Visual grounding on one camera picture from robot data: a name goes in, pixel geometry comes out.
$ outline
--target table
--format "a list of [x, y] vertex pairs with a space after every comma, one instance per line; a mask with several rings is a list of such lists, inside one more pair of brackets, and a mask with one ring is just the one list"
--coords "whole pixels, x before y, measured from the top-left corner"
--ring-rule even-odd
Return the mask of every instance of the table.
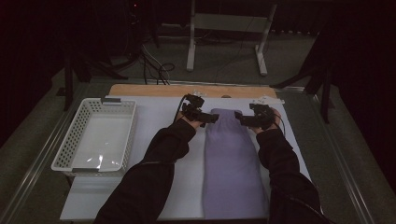
[[195, 13], [195, 0], [191, 0], [191, 28], [189, 54], [187, 58], [187, 70], [192, 71], [194, 68], [195, 29], [201, 28], [210, 30], [256, 32], [262, 33], [262, 41], [259, 45], [255, 47], [260, 75], [264, 77], [267, 76], [267, 67], [265, 66], [262, 50], [268, 37], [275, 11], [276, 4], [272, 4], [270, 13], [267, 18]]
[[[274, 90], [268, 87], [228, 87], [228, 86], [146, 86], [146, 85], [129, 85], [118, 84], [114, 85], [108, 97], [121, 99], [134, 99], [137, 103], [137, 115], [139, 120], [147, 120], [143, 123], [137, 122], [136, 129], [142, 132], [146, 139], [136, 141], [133, 145], [128, 167], [138, 163], [144, 156], [145, 150], [152, 136], [158, 131], [158, 128], [150, 128], [152, 123], [156, 125], [169, 124], [173, 119], [169, 116], [169, 120], [163, 118], [150, 117], [147, 113], [148, 106], [168, 99], [172, 104], [178, 104], [182, 95], [186, 93], [198, 92], [205, 95], [205, 103], [203, 111], [214, 106], [227, 106], [233, 108], [237, 104], [249, 102], [251, 99], [256, 99], [261, 96], [268, 95], [276, 97]], [[220, 99], [221, 96], [226, 95], [232, 99]], [[274, 107], [281, 113], [285, 122], [287, 139], [294, 147], [294, 150], [299, 158], [302, 173], [309, 178], [309, 173], [306, 170], [303, 157], [300, 149], [294, 138], [294, 134], [287, 119], [286, 112], [283, 105], [274, 105]], [[168, 197], [168, 201], [160, 214], [159, 219], [205, 219], [201, 207], [202, 199], [202, 184], [204, 177], [204, 151], [202, 144], [197, 144], [205, 140], [204, 129], [199, 129], [195, 137], [191, 140], [191, 150], [189, 154], [182, 160], [179, 160], [176, 165], [176, 174], [174, 184]], [[268, 171], [261, 169], [262, 183], [267, 189], [267, 194], [270, 195]], [[75, 178], [73, 185], [69, 191], [64, 210], [61, 214], [61, 220], [92, 220], [96, 217], [97, 211], [106, 201], [112, 190], [120, 183], [120, 176], [78, 176]]]

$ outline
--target gray floor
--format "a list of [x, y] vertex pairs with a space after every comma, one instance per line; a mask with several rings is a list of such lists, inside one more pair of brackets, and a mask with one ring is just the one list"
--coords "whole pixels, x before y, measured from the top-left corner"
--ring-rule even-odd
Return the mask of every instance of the gray floor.
[[[254, 37], [243, 43], [235, 41], [232, 44], [198, 46], [193, 72], [186, 71], [188, 38], [162, 37], [160, 41], [159, 49], [152, 42], [145, 47], [160, 63], [176, 66], [169, 72], [172, 84], [188, 81], [266, 86], [294, 76], [315, 38], [270, 35], [269, 45], [265, 48], [267, 77], [259, 75], [253, 54], [259, 39]], [[142, 71], [140, 63], [120, 71], [129, 77], [122, 82], [142, 83]], [[63, 112], [64, 98], [56, 96], [57, 90], [64, 85], [63, 71], [52, 81], [53, 88], [0, 150], [0, 211], [5, 212], [10, 203], [21, 205], [15, 210], [12, 223], [62, 223], [59, 216], [69, 187], [62, 174], [51, 171], [50, 164], [60, 144], [52, 141], [54, 138], [51, 137], [62, 135], [53, 130], [60, 126], [58, 121], [67, 114]], [[296, 88], [278, 91], [277, 94], [286, 101], [291, 126], [308, 171], [318, 186], [324, 213], [337, 223], [396, 223], [395, 195], [379, 172], [337, 89], [332, 87], [331, 123], [324, 124], [318, 116], [316, 98], [301, 93], [301, 88], [298, 88], [306, 81], [296, 82], [292, 85]], [[75, 93], [80, 92], [83, 97], [102, 97], [114, 83], [120, 81], [96, 74], [89, 84], [76, 83]], [[37, 164], [35, 158], [43, 158], [40, 151], [48, 153], [48, 159], [42, 161], [42, 169], [36, 170], [39, 175], [33, 178], [26, 176], [26, 180], [33, 180], [31, 188], [25, 192], [18, 191], [32, 164]], [[19, 193], [16, 198], [21, 202], [11, 201], [16, 192]]]

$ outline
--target hand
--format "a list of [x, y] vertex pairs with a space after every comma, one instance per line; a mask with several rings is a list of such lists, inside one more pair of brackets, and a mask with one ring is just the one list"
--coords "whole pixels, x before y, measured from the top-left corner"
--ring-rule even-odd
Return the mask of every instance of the hand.
[[[274, 111], [274, 114], [275, 114], [275, 123], [276, 123], [276, 125], [279, 126], [279, 122], [280, 122], [280, 113], [279, 113], [279, 111], [277, 111], [275, 108], [272, 108], [272, 107], [271, 107], [271, 109]], [[272, 125], [271, 125], [268, 129], [266, 129], [266, 130], [263, 130], [263, 129], [260, 128], [260, 127], [249, 127], [249, 129], [251, 129], [255, 134], [259, 134], [259, 133], [262, 133], [262, 132], [267, 131], [267, 130], [277, 129], [276, 125], [275, 125], [275, 124], [272, 124]]]
[[197, 120], [193, 120], [193, 121], [189, 121], [184, 115], [181, 114], [181, 112], [177, 113], [177, 120], [179, 119], [184, 119], [186, 120], [186, 122], [188, 122], [192, 128], [194, 128], [195, 130], [201, 125], [203, 124], [203, 122], [201, 121], [197, 121]]

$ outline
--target person's left arm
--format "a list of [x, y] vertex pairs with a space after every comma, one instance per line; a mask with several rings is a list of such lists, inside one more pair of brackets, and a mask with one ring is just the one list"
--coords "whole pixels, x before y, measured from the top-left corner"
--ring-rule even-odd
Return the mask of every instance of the person's left arm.
[[94, 223], [154, 223], [172, 187], [175, 162], [188, 153], [199, 124], [179, 119], [159, 130], [144, 159], [125, 174]]

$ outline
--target black sleeve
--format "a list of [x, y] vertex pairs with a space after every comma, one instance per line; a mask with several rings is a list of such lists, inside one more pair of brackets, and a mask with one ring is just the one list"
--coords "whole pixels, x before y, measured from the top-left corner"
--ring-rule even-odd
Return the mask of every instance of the black sleeve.
[[188, 153], [194, 136], [195, 129], [183, 119], [159, 130], [144, 159], [125, 174], [94, 223], [154, 223], [172, 187], [174, 163]]
[[269, 223], [328, 223], [320, 212], [318, 191], [300, 173], [297, 156], [283, 133], [268, 130], [256, 138], [260, 162], [270, 173]]

